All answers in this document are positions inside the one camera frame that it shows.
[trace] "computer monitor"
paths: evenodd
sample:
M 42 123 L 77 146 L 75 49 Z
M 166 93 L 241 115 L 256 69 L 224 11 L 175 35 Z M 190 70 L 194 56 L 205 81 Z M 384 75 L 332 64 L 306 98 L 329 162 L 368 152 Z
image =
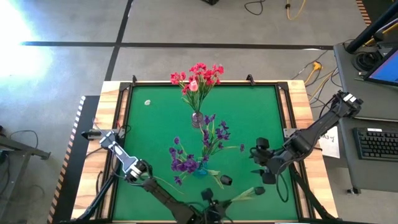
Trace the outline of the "computer monitor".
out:
M 390 52 L 368 71 L 365 81 L 398 86 L 398 48 Z

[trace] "table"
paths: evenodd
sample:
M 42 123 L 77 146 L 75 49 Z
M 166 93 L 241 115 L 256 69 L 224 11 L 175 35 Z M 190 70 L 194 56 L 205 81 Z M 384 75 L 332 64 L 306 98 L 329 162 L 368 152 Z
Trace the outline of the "table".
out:
M 177 100 L 174 100 L 175 102 L 178 102 L 181 107 L 178 107 L 181 112 L 178 112 L 178 114 L 186 114 L 186 118 L 179 118 L 176 119 L 176 121 L 173 120 L 173 122 L 177 123 L 175 124 L 176 126 L 180 127 L 180 129 L 184 128 L 184 131 L 180 132 L 178 135 L 180 135 L 182 141 L 185 139 L 190 138 L 190 136 L 193 136 L 195 133 L 195 130 L 189 127 L 189 106 L 184 105 L 183 102 L 179 102 L 178 98 L 181 96 L 178 94 L 179 90 L 177 90 L 174 86 L 164 86 L 168 82 L 135 82 L 135 90 L 132 92 L 132 101 L 131 99 L 128 99 L 128 94 L 119 94 L 119 90 L 123 89 L 123 87 L 128 87 L 126 83 L 122 82 L 104 82 L 102 91 L 101 91 L 101 96 L 99 99 L 99 104 L 98 104 L 98 109 L 96 113 L 96 118 L 95 122 L 96 124 L 101 128 L 101 129 L 111 129 L 114 128 L 115 125 L 117 125 L 116 121 L 119 121 L 120 124 L 124 124 L 123 120 L 126 116 L 125 111 L 128 111 L 129 113 L 129 121 L 127 122 L 129 125 L 131 124 L 132 126 L 135 127 L 132 128 L 131 135 L 126 134 L 126 142 L 125 142 L 125 149 L 129 148 L 132 149 L 132 151 L 127 151 L 128 153 L 132 153 L 134 149 L 137 149 L 136 146 L 138 145 L 143 145 L 144 142 L 146 144 L 152 146 L 153 149 L 159 150 L 156 151 L 156 153 L 163 153 L 166 151 L 167 153 L 167 147 L 162 147 L 166 141 L 172 142 L 172 139 L 175 137 L 176 133 L 175 130 L 173 131 L 167 131 L 168 129 L 164 128 L 158 128 L 159 123 L 164 123 L 165 120 L 168 118 L 172 117 L 173 114 L 171 113 L 170 110 L 167 110 L 166 107 L 168 105 L 165 104 L 165 100 L 167 100 L 170 97 L 177 98 Z M 239 97 L 239 89 L 242 88 L 242 86 L 245 86 L 245 89 L 255 89 L 255 91 L 247 91 L 247 95 L 252 94 L 251 98 L 254 97 L 254 95 L 258 96 L 258 94 L 263 94 L 263 95 L 271 95 L 273 93 L 273 97 L 268 97 L 265 99 L 260 105 L 254 105 L 253 102 L 250 102 L 247 100 L 247 98 L 240 98 Z M 223 101 L 219 101 L 217 99 L 217 92 L 226 92 L 228 91 L 227 96 L 225 97 L 226 99 Z M 226 107 L 226 104 L 228 102 L 231 102 L 232 99 L 235 99 L 235 101 L 239 105 L 245 105 L 245 107 L 241 106 L 239 107 L 240 109 L 236 110 L 242 110 L 242 108 L 250 108 L 251 114 L 255 113 L 256 119 L 258 119 L 261 122 L 268 122 L 269 124 L 272 123 L 272 129 L 269 128 L 264 128 L 262 126 L 259 126 L 259 131 L 261 131 L 261 134 L 265 134 L 268 136 L 272 136 L 271 138 L 268 136 L 265 136 L 266 138 L 270 139 L 270 144 L 271 147 L 277 147 L 278 145 L 280 146 L 283 143 L 283 137 L 282 137 L 282 127 L 285 126 L 286 128 L 289 128 L 291 126 L 297 126 L 298 128 L 306 128 L 309 124 L 313 122 L 312 120 L 312 114 L 311 110 L 309 107 L 309 103 L 307 100 L 307 94 L 305 91 L 305 87 L 303 84 L 303 81 L 286 81 L 286 82 L 276 82 L 276 81 L 257 81 L 256 86 L 250 87 L 249 81 L 227 81 L 223 82 L 221 86 L 216 87 L 213 92 L 212 92 L 209 97 L 206 99 L 206 103 L 209 104 L 208 109 L 204 109 L 203 112 L 205 114 L 207 113 L 212 113 L 211 111 L 215 111 L 217 114 L 217 118 L 220 117 L 220 119 L 225 119 L 230 121 L 230 125 L 235 126 L 234 129 L 231 128 L 234 131 L 233 134 L 235 134 L 237 137 L 238 136 L 244 136 L 244 140 L 241 139 L 233 139 L 231 137 L 231 144 L 238 144 L 239 142 L 245 143 L 247 145 L 246 147 L 252 147 L 255 145 L 255 139 L 258 136 L 259 133 L 252 133 L 252 136 L 245 136 L 245 131 L 247 130 L 256 130 L 252 128 L 252 124 L 250 125 L 245 125 L 244 118 L 242 112 L 239 113 L 232 113 L 230 111 L 225 111 L 223 108 Z M 152 103 L 150 106 L 144 106 L 144 101 L 151 99 Z M 152 108 L 158 108 L 160 105 L 160 108 L 164 108 L 162 113 L 162 116 L 157 114 L 157 116 L 154 116 L 154 114 L 151 112 L 153 111 Z M 270 105 L 271 106 L 278 106 L 279 108 L 277 110 L 270 110 L 271 112 L 268 113 L 267 117 L 262 117 L 259 116 L 258 110 L 259 107 L 265 107 L 265 105 Z M 115 111 L 119 111 L 119 116 L 116 117 L 114 121 L 114 115 Z M 233 119 L 234 114 L 239 114 L 239 119 Z M 131 117 L 136 117 L 136 116 L 142 116 L 144 119 L 132 119 Z M 143 125 L 147 125 L 151 128 L 151 130 L 155 130 L 157 134 L 163 134 L 161 138 L 158 138 L 156 141 L 149 141 L 146 139 L 148 137 L 148 134 L 145 131 L 135 131 L 135 130 L 143 130 L 144 127 Z M 140 136 L 142 138 L 135 138 L 133 140 L 133 137 L 131 136 Z M 194 146 L 196 145 L 197 142 L 193 141 L 191 143 L 187 142 L 187 146 Z M 88 146 L 87 153 L 95 150 L 98 147 L 98 142 L 93 141 L 90 142 Z M 146 151 L 134 151 L 135 156 L 142 156 L 142 157 L 151 157 L 151 153 L 146 150 Z M 73 213 L 72 213 L 72 218 L 76 218 L 79 215 L 81 215 L 85 208 L 91 203 L 91 201 L 94 199 L 94 196 L 96 194 L 95 192 L 95 185 L 96 185 L 96 179 L 97 179 L 97 174 L 100 170 L 104 169 L 104 164 L 105 164 L 105 159 L 107 157 L 106 151 L 98 151 L 94 154 L 92 154 L 89 158 L 86 159 L 84 166 L 83 166 L 83 172 L 81 174 L 81 180 L 80 184 L 78 187 L 78 193 L 76 195 L 76 200 L 75 200 L 75 206 L 73 208 Z M 235 163 L 239 164 L 243 162 L 242 156 L 246 155 L 241 155 L 238 151 L 229 151 L 228 152 L 228 157 L 235 159 Z M 156 157 L 152 156 L 149 160 L 152 160 L 150 163 L 154 166 L 154 172 L 159 172 L 159 175 L 161 174 L 162 177 L 165 177 L 168 182 L 172 182 L 170 180 L 170 169 L 167 167 L 166 169 L 161 169 L 164 165 L 162 163 L 167 163 L 167 162 L 159 162 L 156 160 Z M 217 161 L 217 164 L 219 165 L 220 162 L 222 161 L 222 157 L 220 158 L 214 158 L 215 161 Z M 247 165 L 254 166 L 254 163 L 251 162 L 249 159 L 245 159 L 244 162 L 247 162 Z M 230 167 L 229 169 L 226 166 L 221 166 L 223 169 L 221 171 L 226 171 L 226 172 L 236 172 L 235 167 Z M 310 188 L 312 192 L 317 196 L 319 201 L 322 203 L 322 205 L 334 216 L 337 216 L 336 214 L 336 208 L 335 204 L 333 201 L 333 196 L 331 194 L 330 190 L 330 185 L 328 182 L 328 177 L 326 174 L 326 169 L 325 165 L 323 163 L 323 158 L 322 154 L 320 151 L 314 151 L 306 160 L 305 160 L 305 172 L 308 178 L 308 183 L 310 185 Z M 195 188 L 198 184 L 198 180 L 195 180 L 194 177 L 191 182 L 187 182 L 187 185 L 190 185 L 191 188 Z M 206 182 L 206 184 L 210 185 L 213 191 L 215 192 L 215 198 L 218 196 L 224 197 L 221 199 L 226 199 L 225 197 L 231 197 L 232 195 L 240 194 L 243 190 L 246 190 L 248 186 L 252 185 L 253 182 L 255 181 L 255 178 L 250 178 L 247 179 L 245 175 L 234 175 L 234 180 L 236 179 L 237 182 L 239 180 L 242 182 L 242 180 L 247 180 L 247 182 L 252 182 L 252 183 L 247 183 L 247 185 L 244 184 L 235 184 L 231 187 L 234 187 L 233 190 L 220 190 L 217 188 L 215 183 L 213 182 Z M 290 186 L 289 190 L 294 190 L 295 185 L 288 185 Z M 111 211 L 113 220 L 124 220 L 127 222 L 148 222 L 148 220 L 153 221 L 153 222 L 158 222 L 159 220 L 171 220 L 171 215 L 170 213 L 167 213 L 167 210 L 161 210 L 159 214 L 153 215 L 154 213 L 145 213 L 145 212 L 140 212 L 139 216 L 135 216 L 134 218 L 129 215 L 129 208 L 134 209 L 134 205 L 130 205 L 127 210 L 123 209 L 122 205 L 127 205 L 128 203 L 131 203 L 131 200 L 134 195 L 139 195 L 143 199 L 147 199 L 151 201 L 151 204 L 155 205 L 157 202 L 152 202 L 153 198 L 149 198 L 149 194 L 145 194 L 144 192 L 140 192 L 141 189 L 126 189 L 127 186 L 124 182 L 119 182 L 119 184 L 114 188 L 111 189 L 106 198 L 105 198 L 105 203 L 104 206 L 101 208 L 101 212 L 99 212 L 99 217 L 106 217 L 108 216 L 109 211 Z M 303 217 L 309 217 L 311 214 L 311 210 L 307 209 L 307 201 L 305 197 L 303 196 L 302 192 L 300 189 L 297 191 L 297 198 L 293 199 L 293 195 L 290 194 L 290 202 L 286 204 L 281 204 L 279 197 L 275 194 L 275 189 L 273 186 L 265 186 L 267 192 L 266 194 L 262 196 L 266 196 L 268 199 L 272 199 L 272 203 L 276 205 L 278 208 L 277 210 L 273 210 L 270 215 L 264 216 L 264 214 L 256 213 L 256 214 L 251 214 L 251 217 L 254 216 L 253 219 L 249 219 L 248 215 L 245 213 L 240 213 L 240 210 L 246 209 L 245 208 L 245 203 L 246 206 L 249 205 L 250 203 L 257 203 L 260 205 L 260 200 L 259 198 L 256 198 L 253 200 L 253 202 L 242 202 L 243 204 L 236 207 L 231 207 L 230 210 L 227 212 L 230 214 L 230 217 L 234 220 L 240 220 L 242 222 L 247 222 L 248 220 L 252 220 L 253 222 L 274 222 L 276 220 L 283 220 L 283 221 L 292 221 L 297 219 L 297 215 L 302 215 Z M 115 195 L 115 190 L 117 189 L 116 192 L 123 192 L 122 194 L 116 194 L 116 203 L 110 203 L 112 198 Z M 183 200 L 183 196 L 177 195 L 178 193 L 175 193 L 173 189 L 167 189 L 170 191 L 172 195 L 177 197 L 177 199 Z M 193 200 L 199 200 L 200 194 L 197 192 L 197 194 L 190 194 L 189 199 Z M 295 212 L 295 208 L 301 207 L 299 212 Z

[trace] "blue vase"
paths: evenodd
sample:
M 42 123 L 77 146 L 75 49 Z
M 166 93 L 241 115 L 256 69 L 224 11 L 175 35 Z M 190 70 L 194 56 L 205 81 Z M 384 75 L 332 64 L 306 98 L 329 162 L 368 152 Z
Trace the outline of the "blue vase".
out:
M 199 167 L 195 171 L 193 171 L 193 175 L 198 178 L 203 178 L 207 176 L 207 162 L 200 162 Z

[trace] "black frame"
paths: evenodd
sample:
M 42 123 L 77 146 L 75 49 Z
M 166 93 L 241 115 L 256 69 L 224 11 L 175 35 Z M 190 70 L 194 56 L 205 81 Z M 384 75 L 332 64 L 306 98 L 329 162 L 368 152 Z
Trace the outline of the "black frame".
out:
M 274 90 L 277 96 L 277 104 L 278 104 L 278 110 L 279 110 L 279 116 L 280 116 L 280 123 L 282 128 L 287 128 L 284 112 L 283 112 L 283 105 L 282 105 L 282 98 L 280 95 L 280 90 L 283 90 L 285 93 L 285 99 L 287 103 L 287 109 L 289 112 L 289 118 L 290 118 L 290 123 L 292 128 L 296 128 L 296 123 L 295 123 L 295 118 L 293 114 L 293 106 L 292 102 L 290 99 L 290 93 L 289 93 L 289 86 L 287 82 L 269 82 L 269 83 L 253 83 L 253 82 L 229 82 L 229 81 L 224 81 L 221 82 L 220 85 L 223 86 L 253 86 L 253 85 L 260 85 L 260 86 L 274 86 Z M 119 119 L 119 114 L 120 114 L 120 108 L 121 108 L 121 103 L 124 94 L 127 93 L 127 102 L 126 102 L 126 108 L 124 111 L 124 119 L 123 119 L 123 126 L 126 126 L 128 124 L 129 120 L 129 110 L 131 107 L 131 101 L 132 101 L 132 91 L 135 86 L 172 86 L 170 82 L 142 82 L 142 83 L 137 83 L 136 78 L 133 77 L 133 82 L 123 82 L 120 84 L 119 87 L 119 95 L 118 95 L 118 101 L 116 103 L 116 110 L 115 110 L 115 115 L 114 115 L 114 120 L 113 120 L 113 127 L 112 128 L 117 128 L 117 120 Z M 122 147 L 124 147 L 124 141 L 119 143 Z M 104 178 L 103 178 L 103 183 L 105 180 L 108 178 L 109 175 L 109 169 L 112 164 L 112 153 L 108 151 L 107 157 L 106 157 L 106 162 L 105 162 L 105 167 L 104 167 Z M 307 173 L 305 170 L 305 165 L 304 161 L 300 161 L 299 163 L 299 170 L 302 175 L 302 178 L 304 179 L 305 183 L 308 184 L 308 179 L 307 179 Z M 289 172 L 292 172 L 292 166 L 294 164 L 291 164 L 289 167 Z M 296 208 L 296 213 L 297 213 L 297 220 L 303 219 L 303 210 L 302 210 L 302 205 L 300 201 L 300 195 L 299 195 L 299 188 L 297 186 L 296 181 L 290 176 L 290 180 L 292 183 L 292 188 L 293 188 L 293 195 L 294 195 L 294 200 L 295 200 L 295 208 Z M 114 215 L 114 201 L 116 200 L 116 194 L 117 194 L 117 187 L 118 187 L 118 182 L 119 179 L 116 179 L 112 186 L 112 193 L 111 193 L 111 199 L 109 201 L 109 210 L 108 210 L 108 216 L 106 218 L 102 218 L 102 210 L 103 210 L 103 203 L 99 205 L 97 212 L 96 212 L 96 219 L 100 220 L 107 220 L 107 222 L 112 222 L 113 221 L 113 215 Z M 308 213 L 310 218 L 315 218 L 315 212 L 313 207 L 311 206 L 308 198 L 307 199 L 307 207 L 308 207 Z
M 372 68 L 370 71 L 367 72 L 367 74 L 364 76 L 363 80 L 365 81 L 369 81 L 369 82 L 374 82 L 374 83 L 380 83 L 380 84 L 385 84 L 385 85 L 392 85 L 392 86 L 398 86 L 398 83 L 396 82 L 389 82 L 389 81 L 385 81 L 385 80 L 378 80 L 375 78 L 370 78 L 371 75 L 373 75 L 373 73 L 384 64 L 384 62 L 386 62 L 391 56 L 393 56 L 394 54 L 398 54 L 398 47 L 390 50 L 390 52 L 380 61 L 376 64 L 376 66 L 374 66 L 374 68 Z

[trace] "paper sheet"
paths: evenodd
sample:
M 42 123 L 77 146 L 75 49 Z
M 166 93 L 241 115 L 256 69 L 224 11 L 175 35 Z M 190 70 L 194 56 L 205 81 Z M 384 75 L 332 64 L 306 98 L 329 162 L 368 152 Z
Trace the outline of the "paper sheet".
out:
M 321 138 L 319 139 L 319 144 L 321 145 L 322 154 L 324 156 L 340 158 L 336 126 L 331 128 L 326 134 L 321 136 Z

